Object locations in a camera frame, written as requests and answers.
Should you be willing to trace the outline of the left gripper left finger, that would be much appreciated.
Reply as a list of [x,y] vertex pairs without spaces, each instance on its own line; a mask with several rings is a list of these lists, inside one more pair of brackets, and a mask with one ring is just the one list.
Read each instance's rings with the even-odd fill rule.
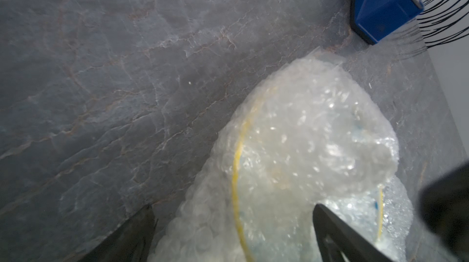
[[146,262],[157,223],[153,208],[145,205],[80,261]]

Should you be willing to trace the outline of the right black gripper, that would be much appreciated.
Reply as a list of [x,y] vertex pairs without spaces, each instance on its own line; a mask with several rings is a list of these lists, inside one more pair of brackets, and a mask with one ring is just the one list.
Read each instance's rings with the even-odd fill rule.
[[469,260],[469,163],[420,192],[419,215],[427,229],[460,262]]

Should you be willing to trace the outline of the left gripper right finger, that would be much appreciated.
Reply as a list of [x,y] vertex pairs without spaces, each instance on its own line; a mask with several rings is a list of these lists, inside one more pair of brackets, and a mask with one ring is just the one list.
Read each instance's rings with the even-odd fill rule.
[[325,205],[314,207],[312,221],[322,261],[391,262]]

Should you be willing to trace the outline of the yellow green patterned bowl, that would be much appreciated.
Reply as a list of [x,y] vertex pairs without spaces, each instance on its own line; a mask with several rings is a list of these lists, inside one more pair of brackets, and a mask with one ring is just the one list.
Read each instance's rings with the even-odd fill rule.
[[398,154],[393,128],[362,90],[257,95],[243,117],[232,181],[249,261],[319,260],[317,204],[376,242],[378,190],[395,172]]

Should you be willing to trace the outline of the bubble wrap sheet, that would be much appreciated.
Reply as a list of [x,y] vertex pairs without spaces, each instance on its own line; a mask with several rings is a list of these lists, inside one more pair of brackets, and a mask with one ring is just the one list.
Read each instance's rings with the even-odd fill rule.
[[317,48],[261,81],[220,131],[151,262],[318,262],[322,203],[395,262],[414,217],[391,123]]

